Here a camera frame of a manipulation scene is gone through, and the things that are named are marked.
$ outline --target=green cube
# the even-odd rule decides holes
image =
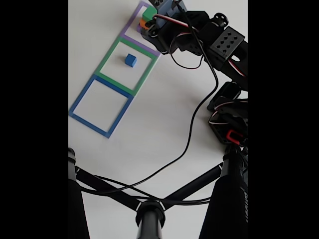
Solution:
[[[152,20],[154,14],[157,14],[157,10],[156,8],[149,6],[148,9],[145,10],[145,12],[143,13],[143,20],[145,22],[148,22],[150,20]]]

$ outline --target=purple square frame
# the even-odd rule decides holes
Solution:
[[[131,26],[131,24],[133,23],[134,19],[136,18],[136,16],[138,15],[139,11],[141,10],[141,8],[143,6],[149,7],[151,5],[147,4],[146,2],[141,1],[139,3],[139,5],[136,7],[135,11],[133,12],[133,15],[131,16],[131,18],[128,21],[128,23],[126,23],[125,27],[122,29],[122,31],[120,33],[120,36],[123,37],[124,39],[127,39],[128,41],[136,44],[137,46],[143,48],[144,50],[150,52],[151,54],[153,54],[155,56],[160,56],[160,52],[159,51],[155,51],[155,50],[145,46],[144,44],[134,40],[133,38],[125,35],[126,31],[129,29],[129,27]]]

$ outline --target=green square frame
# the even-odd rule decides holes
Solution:
[[[114,49],[116,48],[116,46],[119,44],[119,42],[124,43],[126,45],[128,45],[129,47],[139,51],[140,53],[150,57],[152,60],[149,63],[149,65],[147,66],[147,68],[145,69],[145,71],[143,72],[142,76],[140,77],[139,81],[137,82],[135,88],[133,90],[131,90],[130,88],[122,85],[121,83],[111,79],[110,77],[102,74],[100,71],[102,69],[102,67],[104,66],[104,64],[107,62],[107,60],[109,59],[109,57],[112,55]],[[101,77],[103,80],[106,80],[108,82],[110,82],[111,84],[119,87],[120,89],[122,89],[123,91],[129,93],[132,96],[135,96],[137,94],[137,92],[140,90],[142,84],[144,83],[145,79],[147,78],[147,76],[149,75],[149,73],[151,72],[153,66],[155,65],[157,59],[159,57],[155,56],[153,54],[151,54],[150,52],[146,51],[145,49],[135,45],[134,43],[124,39],[123,37],[118,37],[115,42],[112,44],[111,48],[108,50],[108,52],[106,53],[106,55],[104,56],[103,60],[100,62],[99,66],[96,68],[94,74]]]

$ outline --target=blue cube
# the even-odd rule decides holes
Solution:
[[[126,58],[125,58],[125,64],[127,64],[128,66],[134,67],[135,63],[137,61],[137,58],[131,54],[129,54]]]

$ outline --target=blue square frame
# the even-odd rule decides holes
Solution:
[[[111,125],[110,130],[108,132],[105,132],[104,130],[96,127],[95,125],[91,124],[90,122],[86,121],[85,119],[83,119],[83,118],[77,116],[76,114],[74,114],[75,108],[78,106],[78,104],[82,100],[83,96],[85,95],[85,93],[87,92],[89,87],[91,86],[92,82],[95,81],[95,80],[100,82],[100,83],[102,83],[103,85],[111,88],[112,90],[120,93],[121,95],[125,96],[126,98],[128,98],[128,100],[124,104],[123,108],[121,109],[120,113],[118,114],[118,116],[114,120],[114,122]],[[85,126],[91,128],[92,130],[96,131],[97,133],[105,136],[106,138],[109,138],[111,136],[111,134],[113,133],[114,129],[116,128],[116,126],[118,125],[118,123],[120,122],[120,120],[121,120],[122,116],[124,115],[125,111],[128,109],[129,105],[131,104],[133,98],[134,97],[132,95],[130,95],[129,93],[123,91],[122,89],[120,89],[119,87],[117,87],[115,85],[112,85],[111,83],[107,82],[106,80],[102,79],[101,77],[93,74],[92,77],[89,79],[89,81],[84,86],[84,88],[81,91],[81,93],[79,94],[79,96],[76,98],[76,100],[73,103],[73,105],[71,106],[71,108],[69,110],[69,116],[71,116],[75,120],[79,121],[80,123],[84,124]]]

